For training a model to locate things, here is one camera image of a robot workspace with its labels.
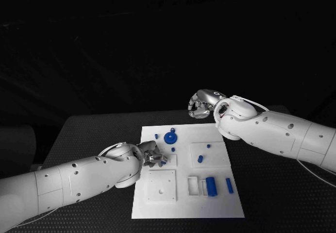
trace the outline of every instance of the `small blue part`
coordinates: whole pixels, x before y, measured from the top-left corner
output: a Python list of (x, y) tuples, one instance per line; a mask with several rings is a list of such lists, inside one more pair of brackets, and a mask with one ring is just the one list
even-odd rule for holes
[(215, 197), (217, 194), (217, 184), (215, 184), (215, 178), (214, 177), (208, 177), (205, 179), (207, 182), (207, 190), (208, 190), (208, 196), (210, 197)]
[(227, 185), (228, 185), (230, 193), (234, 193), (234, 189), (233, 189), (233, 185), (231, 185), (231, 180), (230, 180), (230, 178), (227, 178), (225, 180), (227, 180)]
[(204, 161), (204, 156), (201, 155), (199, 157), (198, 157), (198, 162), (201, 163)]
[(163, 139), (165, 139), (165, 142), (166, 142), (168, 144), (175, 144), (175, 143), (176, 143), (176, 141), (178, 141), (178, 135), (175, 134), (175, 128), (172, 128), (172, 129), (171, 129), (171, 132), (168, 132), (168, 133), (165, 134)]

